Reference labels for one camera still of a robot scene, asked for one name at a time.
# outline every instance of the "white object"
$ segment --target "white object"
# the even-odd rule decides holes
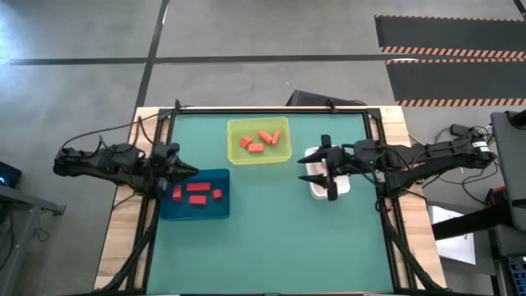
[[[433,224],[460,216],[462,216],[462,214],[452,210],[445,210],[439,206],[431,206],[431,222]],[[473,265],[476,263],[473,234],[465,234],[436,241],[436,248],[441,257]]]
[[[305,156],[309,156],[316,152],[318,147],[311,147],[305,150]],[[322,160],[318,163],[305,164],[307,167],[307,174],[317,175],[323,173],[324,176],[327,175],[327,167],[325,166],[325,160]],[[336,187],[338,188],[338,195],[349,192],[351,190],[351,183],[348,181],[347,176],[338,176],[335,178]],[[327,189],[323,188],[320,185],[309,182],[309,187],[311,189],[311,195],[317,200],[326,200],[327,199]]]

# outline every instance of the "desk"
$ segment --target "desk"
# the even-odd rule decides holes
[[[303,109],[319,109],[320,107],[301,107]],[[380,107],[383,128],[385,131],[386,140],[391,145],[409,145],[407,128],[405,126],[402,109],[397,106]],[[146,117],[154,113],[158,113],[159,108],[140,108],[136,112],[136,117]],[[145,121],[146,133],[150,138],[155,135],[155,126],[157,120],[152,118]],[[136,129],[131,130],[130,139],[133,140],[136,135]],[[160,133],[160,138],[165,139],[168,136],[167,127]],[[139,135],[137,146],[146,151],[150,151],[150,143]],[[415,192],[422,192],[418,186],[411,188]],[[115,196],[115,202],[121,201],[123,198],[131,194],[131,190],[127,187],[120,187]],[[404,225],[408,237],[408,244],[419,260],[424,269],[431,275],[433,280],[438,284],[445,286],[445,279],[441,269],[440,259],[436,250],[435,240],[431,231],[431,224],[429,216],[427,215],[427,207],[424,200],[406,195],[400,198],[400,208],[404,218]],[[95,280],[94,288],[101,288],[113,277],[118,271],[121,264],[124,262],[129,252],[132,249],[134,241],[137,221],[139,218],[139,209],[141,207],[141,199],[133,197],[130,201],[120,205],[111,215],[108,222],[108,232],[106,241],[104,243],[104,250],[102,252],[99,263],[99,271]],[[139,261],[139,268],[136,273],[136,287],[141,287],[141,280],[145,270],[145,255],[143,252]],[[405,278],[405,269],[401,256],[397,254],[397,268],[400,274],[401,286],[407,286],[407,278]]]

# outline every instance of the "white paper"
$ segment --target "white paper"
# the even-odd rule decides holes
[[[444,210],[438,206],[431,207],[431,222],[433,224],[460,216],[462,216],[462,214],[452,210]],[[436,248],[441,257],[475,265],[473,234],[465,234],[455,238],[436,241]]]

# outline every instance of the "translucent yellow container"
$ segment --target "translucent yellow container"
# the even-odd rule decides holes
[[[276,145],[269,145],[260,139],[260,132],[268,132],[273,136],[276,131],[280,133]],[[293,153],[288,132],[288,119],[285,117],[229,120],[227,133],[228,160],[235,165],[285,162]],[[251,137],[253,144],[263,143],[265,150],[251,153],[248,152],[248,149],[243,149],[240,143],[244,136]]]

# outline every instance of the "blue tray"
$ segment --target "blue tray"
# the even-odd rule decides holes
[[[209,192],[187,192],[188,183],[210,183]],[[175,184],[169,184],[161,201],[160,218],[164,220],[220,219],[230,215],[230,172],[227,169],[203,169],[191,178],[177,183],[182,187],[182,202],[172,200]],[[223,198],[212,198],[212,190],[221,189]],[[191,205],[190,195],[205,195],[206,205]]]

